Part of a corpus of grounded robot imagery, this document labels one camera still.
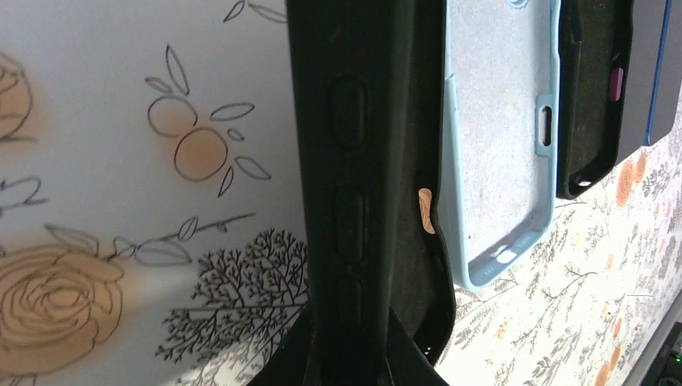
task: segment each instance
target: orange fruit drawing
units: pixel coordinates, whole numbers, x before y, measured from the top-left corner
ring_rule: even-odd
[[[180,96],[165,95],[147,110],[151,129],[166,138],[178,138],[192,130],[199,120],[196,110]]]
[[[175,169],[186,180],[205,181],[228,161],[228,144],[210,127],[193,129],[175,150]]]
[[[31,88],[21,64],[0,52],[0,139],[21,129],[32,105]]]
[[[611,271],[614,268],[614,254],[611,253],[609,257],[606,258],[606,270]]]
[[[502,340],[504,339],[504,336],[507,334],[507,324],[500,324],[499,329],[497,330],[497,333],[495,335],[497,336],[497,340]]]
[[[630,198],[630,193],[632,192],[632,184],[635,181],[635,168],[632,161],[628,159],[625,165],[622,166],[620,170],[620,176],[618,177],[618,187],[616,191],[616,204],[619,207],[624,207],[627,203],[627,199]]]
[[[618,366],[618,360],[620,359],[620,351],[621,347],[620,345],[616,346],[614,349],[614,352],[611,353],[611,360],[609,361],[609,369],[613,371],[616,366]]]

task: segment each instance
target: line drawing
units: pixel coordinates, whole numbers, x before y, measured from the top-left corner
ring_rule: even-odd
[[[0,181],[0,219],[6,211],[46,203],[48,199],[36,198],[43,182],[30,176],[15,181]]]
[[[0,51],[0,143],[37,141],[17,135],[32,108],[33,93],[23,66]]]
[[[254,215],[203,225],[192,216],[177,232],[139,244],[117,236],[108,254],[97,237],[54,224],[44,225],[51,244],[11,252],[0,246],[0,381],[36,385],[41,375],[58,372],[107,342],[124,304],[125,272],[118,261],[132,258],[145,267],[190,264],[182,243],[207,230],[226,233],[228,225]]]
[[[225,18],[223,19],[223,23],[227,23],[230,20],[233,20],[234,18],[239,16],[245,7],[248,7],[258,16],[261,16],[262,18],[269,20],[270,22],[277,24],[287,23],[286,12],[274,10],[270,7],[255,4],[254,2],[247,0],[239,0],[235,2],[232,5],[232,8],[230,8],[230,11],[228,12],[227,16],[225,16]]]
[[[199,125],[198,110],[189,101],[191,89],[187,72],[170,44],[166,45],[166,70],[170,82],[157,76],[144,79],[148,86],[162,94],[150,103],[147,122],[159,137],[175,141],[173,164],[176,173],[191,183],[208,181],[224,173],[218,198],[232,186],[236,177],[234,166],[251,179],[272,179],[273,176],[253,157],[233,155],[232,146],[245,141],[242,132],[234,126],[226,130],[217,128],[224,122],[246,117],[256,106],[248,101],[221,105],[206,119],[211,126]]]
[[[191,299],[200,304],[170,310],[162,322],[168,336],[156,356],[172,363],[196,360],[198,372],[176,384],[195,385],[199,378],[212,384],[222,366],[238,369],[237,381],[249,380],[307,303],[306,243],[270,228],[244,248],[211,251],[197,260]]]

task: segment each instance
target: leaf drawing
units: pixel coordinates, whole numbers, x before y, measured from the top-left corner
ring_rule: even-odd
[[[160,80],[159,78],[155,76],[148,76],[145,78],[145,83],[147,83],[151,88],[158,92],[163,92],[164,94],[172,94],[173,93],[173,88],[163,80]]]
[[[38,177],[31,176],[8,183],[6,179],[0,181],[0,210],[10,210],[17,207],[40,205],[47,199],[36,199],[42,183]]]
[[[208,119],[214,122],[234,121],[251,113],[255,107],[251,102],[231,103],[213,110],[211,117]]]
[[[137,245],[125,237],[116,236],[113,238],[114,256],[121,259],[127,259],[132,257],[137,250]]]
[[[191,237],[194,236],[194,232],[196,232],[197,224],[199,224],[199,217],[192,216],[191,218],[187,219],[187,221],[185,221],[180,227],[180,231],[178,232],[178,240],[190,240]]]
[[[257,4],[253,4],[252,2],[249,3],[249,8],[251,8],[253,12],[256,12],[271,22],[286,24],[286,14],[283,14],[282,12],[277,12],[276,10],[268,8],[267,6],[259,6]]]
[[[9,383],[3,383],[2,386],[36,386],[37,378],[37,376],[22,376],[21,378],[8,379],[6,382]]]
[[[232,139],[233,141],[237,141],[237,142],[244,141],[244,135],[242,133],[240,133],[239,130],[237,130],[233,127],[231,129],[228,129],[228,137],[230,137],[230,139]]]
[[[222,197],[226,191],[230,188],[232,185],[232,181],[234,180],[234,168],[230,166],[228,168],[228,172],[225,173],[225,177],[223,178],[223,183],[220,185],[220,191],[218,191],[218,197]]]
[[[45,224],[45,230],[61,244],[75,250],[97,256],[100,250],[100,241],[88,233],[66,227]]]
[[[190,86],[187,83],[185,69],[170,44],[166,46],[166,67],[168,68],[168,75],[170,75],[170,79],[173,80],[175,87],[177,87],[182,94],[190,95]]]
[[[245,0],[239,0],[238,2],[235,2],[234,6],[232,6],[232,9],[228,12],[228,15],[225,16],[223,23],[229,22],[230,20],[239,16],[241,14],[241,11],[244,10],[245,3],[246,3]]]
[[[191,263],[190,253],[168,240],[149,240],[140,245],[135,260],[146,267],[171,267]]]
[[[267,181],[273,177],[263,168],[263,166],[259,165],[258,162],[251,157],[239,155],[235,157],[235,164],[252,179]]]

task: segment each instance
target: black tree drawing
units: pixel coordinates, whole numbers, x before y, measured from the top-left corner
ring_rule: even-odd
[[[166,341],[157,356],[201,366],[233,345],[229,361],[244,380],[273,354],[307,301],[307,247],[290,232],[265,230],[243,249],[205,253],[191,298],[163,321]]]

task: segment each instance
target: botanical pattern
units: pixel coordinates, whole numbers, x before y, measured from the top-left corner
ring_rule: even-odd
[[[456,384],[620,385],[682,287],[682,112],[575,201],[527,260],[456,289],[438,371]]]
[[[175,363],[192,356],[204,366],[178,384],[218,384],[219,368],[237,382],[250,380],[306,304],[306,267],[306,244],[274,229],[259,233],[244,249],[219,249],[200,257],[191,295],[200,304],[170,311],[163,321],[166,342],[156,352]]]
[[[247,0],[237,0],[230,8],[228,15],[223,19],[223,23],[233,20],[247,7],[253,11],[254,14],[261,16],[265,20],[278,24],[286,24],[287,17],[286,12],[283,10],[284,6],[282,7],[282,10],[274,10],[268,6],[263,6]]]
[[[53,244],[12,252],[0,246],[0,384],[33,385],[39,376],[83,359],[112,336],[124,306],[120,282],[125,273],[119,262],[130,259],[145,267],[190,264],[193,259],[182,243],[207,230],[226,233],[232,222],[254,215],[204,225],[193,216],[177,232],[140,243],[117,236],[110,253],[102,250],[97,237],[54,224],[44,227]],[[288,243],[291,238],[282,240]],[[294,251],[302,248],[297,244]],[[205,277],[207,285],[215,283],[210,276]]]

